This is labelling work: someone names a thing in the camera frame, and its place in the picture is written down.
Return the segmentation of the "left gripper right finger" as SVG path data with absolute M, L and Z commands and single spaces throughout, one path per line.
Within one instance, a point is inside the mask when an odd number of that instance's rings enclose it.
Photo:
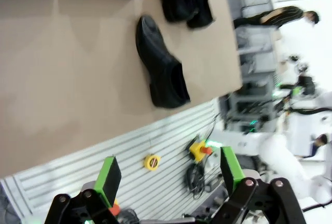
M 268 223 L 306 224 L 302 209 L 286 178 L 245 177 L 231 147 L 220 149 L 220 169 L 229 200 L 215 213 L 210 223 L 242 223 L 250 211 L 261 211 Z

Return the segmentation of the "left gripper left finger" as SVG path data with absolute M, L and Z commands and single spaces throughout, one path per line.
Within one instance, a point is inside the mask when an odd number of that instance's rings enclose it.
M 121 181 L 116 157 L 105 158 L 94 185 L 77 196 L 58 194 L 53 198 L 45 223 L 118 223 L 110 209 Z

